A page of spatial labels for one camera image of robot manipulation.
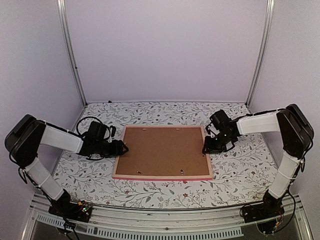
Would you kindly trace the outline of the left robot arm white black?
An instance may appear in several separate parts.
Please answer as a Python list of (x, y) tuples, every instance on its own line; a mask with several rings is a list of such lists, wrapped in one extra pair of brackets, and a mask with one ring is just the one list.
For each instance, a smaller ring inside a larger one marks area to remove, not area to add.
[(5, 137), (4, 146), (10, 160), (22, 171), (22, 178), (30, 178), (51, 200), (55, 209), (63, 216), (74, 213), (70, 195), (56, 182), (40, 162), (38, 149), (41, 145), (66, 150), (92, 160), (122, 156), (128, 147), (122, 140), (114, 139), (115, 126), (107, 126), (93, 117), (87, 131), (71, 132), (44, 120), (26, 114)]

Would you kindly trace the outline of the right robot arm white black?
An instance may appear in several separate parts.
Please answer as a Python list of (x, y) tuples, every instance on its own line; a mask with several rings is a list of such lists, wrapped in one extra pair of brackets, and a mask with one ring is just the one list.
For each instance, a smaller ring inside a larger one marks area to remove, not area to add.
[(278, 210), (282, 198), (288, 192), (299, 171), (304, 170), (305, 155), (313, 146), (314, 130), (300, 108), (290, 104), (285, 108), (247, 114), (235, 119), (224, 110), (215, 112), (206, 126), (203, 154), (220, 154), (229, 151), (240, 136), (278, 132), (281, 134), (283, 156), (276, 177), (263, 196), (258, 213), (269, 218)]

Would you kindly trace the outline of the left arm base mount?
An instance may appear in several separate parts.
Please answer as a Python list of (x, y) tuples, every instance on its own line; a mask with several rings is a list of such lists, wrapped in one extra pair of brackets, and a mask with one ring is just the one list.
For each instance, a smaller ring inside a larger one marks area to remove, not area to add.
[(55, 216), (88, 223), (92, 210), (93, 206), (84, 201), (78, 203), (54, 201), (49, 207), (48, 212)]

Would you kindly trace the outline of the front aluminium rail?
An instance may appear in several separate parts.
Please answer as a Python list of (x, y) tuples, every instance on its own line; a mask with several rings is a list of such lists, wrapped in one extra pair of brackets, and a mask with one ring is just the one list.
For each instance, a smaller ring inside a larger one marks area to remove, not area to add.
[(74, 229), (49, 213), (49, 202), (35, 194), (27, 212), (24, 240), (313, 240), (298, 195), (282, 201), (284, 214), (245, 222), (241, 206), (197, 209), (135, 209), (93, 205), (88, 222)]

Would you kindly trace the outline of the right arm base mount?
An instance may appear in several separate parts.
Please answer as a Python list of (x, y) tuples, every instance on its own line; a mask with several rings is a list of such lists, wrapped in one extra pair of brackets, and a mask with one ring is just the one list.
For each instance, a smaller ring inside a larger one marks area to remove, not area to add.
[(285, 210), (283, 206), (276, 207), (271, 211), (264, 209), (264, 204), (245, 204), (239, 210), (240, 216), (245, 223), (258, 222), (272, 218), (270, 221), (257, 223), (257, 229), (264, 235), (274, 234), (279, 225), (283, 222)]

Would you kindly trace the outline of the right aluminium corner post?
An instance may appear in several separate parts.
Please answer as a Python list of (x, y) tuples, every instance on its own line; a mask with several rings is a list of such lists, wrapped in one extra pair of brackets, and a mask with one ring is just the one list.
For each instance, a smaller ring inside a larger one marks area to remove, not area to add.
[(256, 64), (254, 67), (254, 71), (253, 71), (249, 92), (245, 101), (245, 105), (248, 108), (250, 108), (253, 103), (254, 95), (258, 86), (258, 81), (259, 81), (261, 70), (263, 67), (263, 61), (265, 58), (270, 31), (272, 28), (274, 8), (275, 8), (275, 0), (267, 0), (260, 47), (259, 47), (258, 56), (257, 56)]

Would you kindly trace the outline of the aluminium corner post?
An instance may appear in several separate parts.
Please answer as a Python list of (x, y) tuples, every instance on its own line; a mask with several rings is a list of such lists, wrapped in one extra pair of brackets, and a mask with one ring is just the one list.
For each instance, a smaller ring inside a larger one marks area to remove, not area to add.
[(263, 61), (265, 58), (270, 31), (272, 28), (274, 8), (275, 8), (275, 0), (267, 0), (260, 47), (259, 47), (258, 56), (257, 56), (256, 64), (254, 67), (254, 71), (253, 71), (249, 92), (245, 101), (245, 105), (248, 108), (250, 108), (253, 103), (254, 95), (258, 86), (258, 81), (259, 81), (261, 70), (263, 67)]
[(68, 55), (70, 67), (71, 67), (71, 72), (73, 75), (74, 83), (76, 90), (78, 92), (81, 104), (86, 107), (88, 105), (84, 88), (80, 79), (80, 74), (79, 74), (79, 69), (76, 63), (76, 58), (72, 46), (72, 40), (71, 40), (71, 34), (69, 30), (69, 25), (68, 25), (68, 17), (67, 17), (67, 11), (66, 11), (66, 5), (64, 0), (57, 0), (57, 9), (58, 9), (58, 15), (59, 15), (59, 20), (61, 24), (61, 30), (62, 30), (62, 35), (66, 47), (66, 52)]

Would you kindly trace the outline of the left aluminium corner post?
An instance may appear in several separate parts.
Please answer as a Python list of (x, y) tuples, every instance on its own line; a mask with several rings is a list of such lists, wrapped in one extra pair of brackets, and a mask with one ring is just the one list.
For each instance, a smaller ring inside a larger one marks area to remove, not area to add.
[(67, 17), (67, 11), (66, 11), (66, 5), (64, 0), (57, 0), (57, 9), (58, 9), (58, 15), (59, 15), (59, 20), (61, 24), (61, 30), (62, 30), (62, 35), (66, 47), (66, 52), (68, 55), (70, 67), (71, 67), (71, 72), (73, 75), (74, 83), (76, 90), (78, 92), (81, 104), (86, 107), (88, 105), (84, 88), (80, 79), (80, 74), (79, 74), (79, 69), (76, 63), (76, 58), (72, 46), (72, 40), (71, 40), (71, 34), (69, 30), (69, 25), (68, 25), (68, 17)]

